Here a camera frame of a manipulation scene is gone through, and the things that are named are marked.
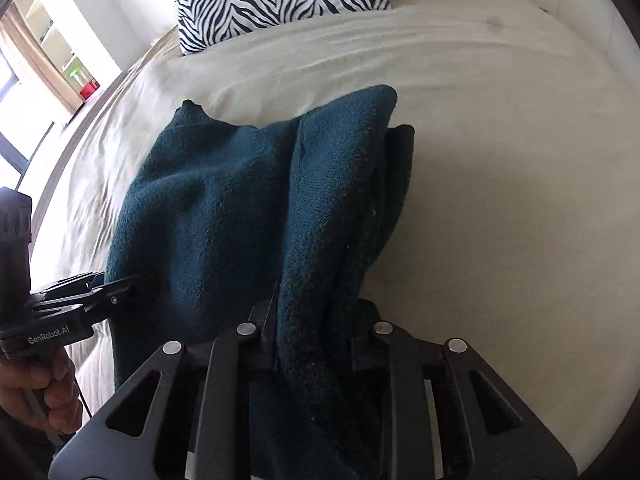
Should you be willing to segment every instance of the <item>bed sheet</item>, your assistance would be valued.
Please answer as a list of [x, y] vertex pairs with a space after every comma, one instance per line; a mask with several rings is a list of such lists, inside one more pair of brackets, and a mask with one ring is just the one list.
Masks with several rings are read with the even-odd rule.
[[[147, 54], [79, 144], [31, 260], [34, 283], [101, 270], [130, 181], [184, 99], [256, 126], [373, 84], [416, 129], [404, 212], [363, 296], [415, 336], [465, 338], [583, 469], [640, 386], [640, 100], [527, 0], [391, 0], [182, 57]], [[74, 346], [95, 409], [108, 327]]]

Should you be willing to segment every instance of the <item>silver rivet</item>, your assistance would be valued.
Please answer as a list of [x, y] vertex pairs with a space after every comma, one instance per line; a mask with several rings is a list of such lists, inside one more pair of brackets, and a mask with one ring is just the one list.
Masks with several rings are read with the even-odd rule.
[[167, 355], [177, 354], [180, 350], [182, 350], [182, 343], [180, 341], [167, 341], [162, 346], [162, 351]]
[[388, 321], [379, 321], [373, 326], [373, 330], [376, 331], [376, 334], [387, 335], [394, 331], [394, 326]]
[[251, 335], [255, 332], [255, 325], [249, 322], [239, 324], [238, 328], [236, 328], [236, 332], [240, 335]]
[[466, 343], [462, 339], [452, 339], [449, 341], [449, 350], [456, 354], [462, 354], [462, 352], [466, 352]]

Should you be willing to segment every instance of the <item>knit fabric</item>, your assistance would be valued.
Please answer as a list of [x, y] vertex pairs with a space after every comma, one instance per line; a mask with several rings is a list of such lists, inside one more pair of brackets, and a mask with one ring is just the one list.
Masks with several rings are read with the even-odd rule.
[[372, 477], [378, 420], [354, 381], [350, 340], [377, 319], [358, 300], [408, 187], [413, 134], [388, 129], [396, 92], [375, 86], [263, 128], [185, 101], [130, 186], [106, 279], [159, 286], [110, 319], [116, 386], [159, 346], [215, 339], [282, 276], [280, 377], [252, 385], [252, 474]]

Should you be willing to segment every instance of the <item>black cable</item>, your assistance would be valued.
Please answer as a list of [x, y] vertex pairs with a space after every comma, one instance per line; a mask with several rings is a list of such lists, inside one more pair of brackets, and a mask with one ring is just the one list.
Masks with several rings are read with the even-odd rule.
[[82, 400], [82, 405], [86, 409], [86, 414], [89, 415], [89, 418], [92, 418], [93, 415], [91, 414], [91, 410], [89, 409], [86, 400], [84, 400], [84, 395], [82, 394], [82, 390], [80, 389], [80, 384], [78, 384], [78, 379], [74, 378], [74, 383], [78, 387], [78, 392], [80, 392], [80, 400]]

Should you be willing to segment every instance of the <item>triangular cutout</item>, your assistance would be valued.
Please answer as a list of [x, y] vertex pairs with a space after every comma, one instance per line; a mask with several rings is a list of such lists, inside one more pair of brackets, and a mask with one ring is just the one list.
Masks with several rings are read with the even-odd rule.
[[160, 372], [149, 372], [136, 389], [107, 417], [104, 421], [107, 428], [129, 436], [140, 436], [145, 429], [146, 417], [159, 382]]
[[507, 400], [476, 370], [469, 372], [471, 384], [476, 393], [486, 432], [491, 435], [515, 430], [523, 423], [523, 418], [511, 407]]

